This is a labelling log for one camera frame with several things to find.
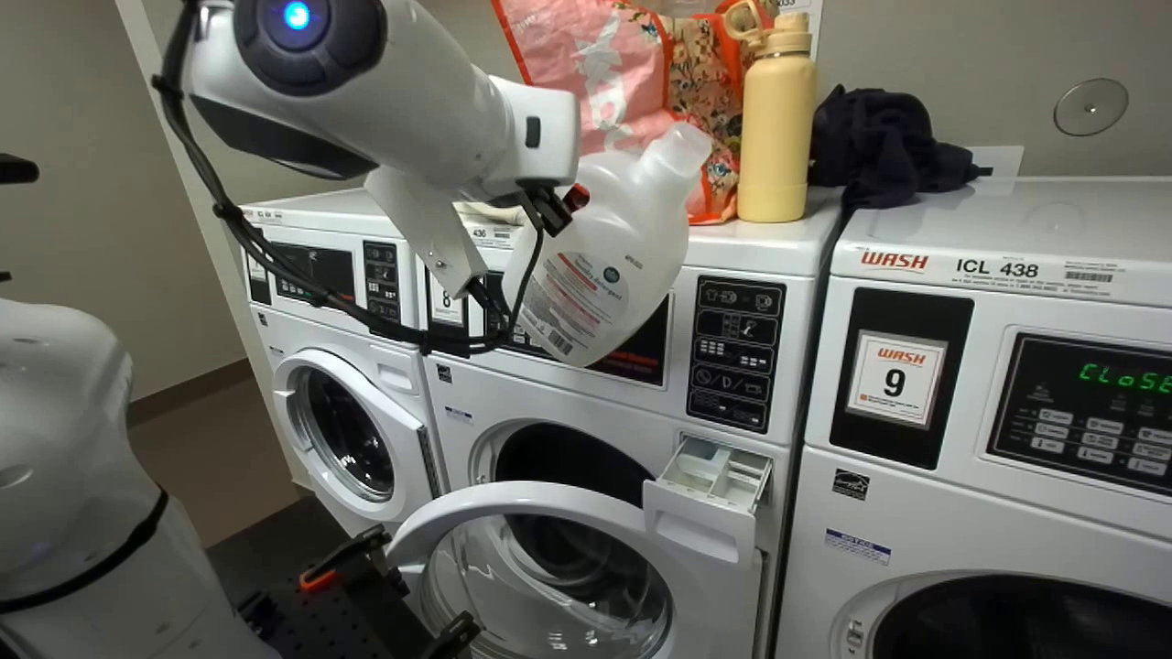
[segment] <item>wall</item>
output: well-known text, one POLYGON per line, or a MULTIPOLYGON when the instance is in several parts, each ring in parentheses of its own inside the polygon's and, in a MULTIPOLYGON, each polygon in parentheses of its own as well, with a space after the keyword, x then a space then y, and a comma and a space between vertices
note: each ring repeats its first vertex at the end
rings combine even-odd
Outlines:
POLYGON ((825 88, 892 88, 928 104, 947 142, 1024 142, 1023 172, 1172 172, 1168 0, 825 0, 825 88), (1124 120, 1094 140, 1051 123, 1084 78, 1130 88, 1124 120))
POLYGON ((239 363, 112 4, 0 0, 0 11, 0 150, 44 172, 0 192, 0 267, 16 270, 0 294, 105 319, 134 358, 134 395, 239 363))

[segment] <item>front-load washer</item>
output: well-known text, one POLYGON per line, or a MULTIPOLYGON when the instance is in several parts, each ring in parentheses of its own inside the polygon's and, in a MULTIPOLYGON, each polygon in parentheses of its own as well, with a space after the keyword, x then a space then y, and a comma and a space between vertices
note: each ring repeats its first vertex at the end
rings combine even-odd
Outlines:
MULTIPOLYGON (((691 232, 659 315, 598 371, 548 363, 522 338, 473 358, 427 355, 450 498, 517 492, 530 503, 530 482, 564 494, 504 520, 477 516, 432 541, 427 560, 415 553, 423 624, 486 614, 483 657, 770 657, 790 435, 832 233, 832 206, 807 222, 691 232), (766 472, 770 486, 712 503, 666 486, 677 464, 707 472, 687 482, 766 472), (613 614, 586 626, 535 602, 613 614)), ((492 267, 504 260, 510 226, 473 226, 473 238, 492 267)), ((477 309, 432 286, 423 301, 432 328, 477 332, 477 309)))
POLYGON ((1168 326, 1168 181, 854 216, 776 659, 1168 657, 1168 326))
MULTIPOLYGON (((415 326, 409 245, 362 192, 259 200, 244 216, 298 276, 415 326)), ((276 431, 332 520, 359 536, 432 503, 444 472, 416 349, 370 338, 253 260, 244 286, 270 367, 276 431)))

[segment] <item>floor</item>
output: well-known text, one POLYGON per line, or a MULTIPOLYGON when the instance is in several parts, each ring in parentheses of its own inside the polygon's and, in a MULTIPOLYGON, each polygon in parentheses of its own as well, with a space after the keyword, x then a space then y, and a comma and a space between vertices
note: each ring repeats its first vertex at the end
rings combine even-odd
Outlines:
POLYGON ((134 420, 133 445, 145 472, 185 507, 204 547, 299 498, 253 378, 134 420))

